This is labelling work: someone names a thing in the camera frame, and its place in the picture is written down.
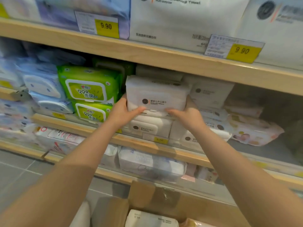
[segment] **logo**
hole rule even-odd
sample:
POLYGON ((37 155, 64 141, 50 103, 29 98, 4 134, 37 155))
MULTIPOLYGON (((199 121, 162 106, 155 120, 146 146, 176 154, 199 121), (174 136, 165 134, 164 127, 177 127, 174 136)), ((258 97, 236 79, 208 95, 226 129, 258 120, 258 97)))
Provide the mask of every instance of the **logo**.
POLYGON ((275 8, 276 4, 273 1, 264 2, 263 5, 261 5, 258 9, 257 17, 260 20, 265 20, 273 14, 275 8))
POLYGON ((142 103, 143 103, 143 104, 148 104, 148 103, 149 103, 149 100, 148 100, 148 99, 142 99, 142 103))
POLYGON ((82 89, 87 89, 87 90, 90 90, 90 89, 91 89, 91 87, 85 86, 85 85, 81 85, 81 88, 82 88, 82 89))

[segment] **tiled floor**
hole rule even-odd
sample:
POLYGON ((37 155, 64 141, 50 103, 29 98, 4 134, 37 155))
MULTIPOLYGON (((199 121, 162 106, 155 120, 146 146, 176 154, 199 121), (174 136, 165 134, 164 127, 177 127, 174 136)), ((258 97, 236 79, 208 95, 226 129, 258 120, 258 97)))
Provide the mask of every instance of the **tiled floor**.
MULTIPOLYGON (((52 167, 50 163, 0 150, 0 213, 52 167)), ((97 202, 106 206, 111 196, 127 198, 128 192, 128 185, 94 177, 86 199, 93 214, 97 202)))

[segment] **person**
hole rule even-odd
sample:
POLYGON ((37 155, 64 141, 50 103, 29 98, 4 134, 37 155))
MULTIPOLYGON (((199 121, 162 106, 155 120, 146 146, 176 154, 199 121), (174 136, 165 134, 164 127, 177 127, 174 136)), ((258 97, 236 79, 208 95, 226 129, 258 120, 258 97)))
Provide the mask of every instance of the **person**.
MULTIPOLYGON (((128 112, 126 102, 123 95, 102 126, 13 202, 1 214, 0 226, 68 227, 111 137, 145 109, 128 112)), ((195 136, 252 227, 303 226, 301 199, 212 132, 190 97, 184 111, 166 110, 195 136)))

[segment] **brown cardboard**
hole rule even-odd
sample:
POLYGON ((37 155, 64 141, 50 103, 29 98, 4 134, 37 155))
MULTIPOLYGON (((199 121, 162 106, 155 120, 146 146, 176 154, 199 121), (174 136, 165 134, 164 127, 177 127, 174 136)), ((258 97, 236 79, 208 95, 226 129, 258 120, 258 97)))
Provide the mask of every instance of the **brown cardboard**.
POLYGON ((250 227, 236 206, 140 182, 132 183, 128 199, 110 201, 98 227, 124 227, 131 209, 175 218, 179 223, 192 218, 217 227, 250 227))

